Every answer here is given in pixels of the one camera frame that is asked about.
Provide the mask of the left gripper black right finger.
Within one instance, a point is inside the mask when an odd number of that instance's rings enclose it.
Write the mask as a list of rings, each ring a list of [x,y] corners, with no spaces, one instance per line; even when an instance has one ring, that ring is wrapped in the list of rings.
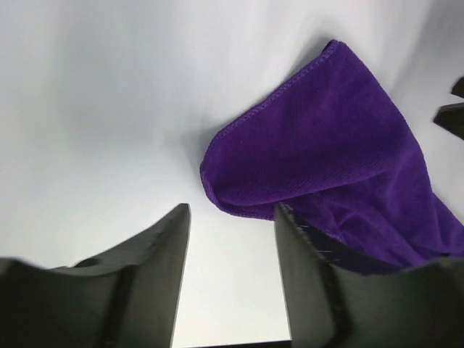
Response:
[[[293,347],[461,347],[463,260],[398,269],[274,213]]]

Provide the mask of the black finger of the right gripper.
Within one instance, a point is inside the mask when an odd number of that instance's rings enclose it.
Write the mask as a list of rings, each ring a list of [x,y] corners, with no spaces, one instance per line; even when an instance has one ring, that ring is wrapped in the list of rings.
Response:
[[[464,139],[464,106],[463,103],[448,104],[439,108],[433,119],[434,124],[445,129],[454,136]]]
[[[451,90],[451,94],[464,98],[464,77],[461,77],[457,80]]]

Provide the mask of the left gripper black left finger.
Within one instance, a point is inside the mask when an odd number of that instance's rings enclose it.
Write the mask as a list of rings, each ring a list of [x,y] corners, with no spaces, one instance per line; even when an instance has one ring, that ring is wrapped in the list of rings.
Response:
[[[169,347],[190,208],[72,267],[1,259],[3,347]]]

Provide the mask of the purple towel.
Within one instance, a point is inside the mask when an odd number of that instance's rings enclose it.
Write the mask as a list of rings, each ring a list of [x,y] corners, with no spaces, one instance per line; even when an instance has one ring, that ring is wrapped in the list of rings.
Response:
[[[199,172],[228,214],[272,220],[289,206],[318,251],[350,270],[463,255],[463,224],[433,192],[412,131],[341,41],[220,130]]]

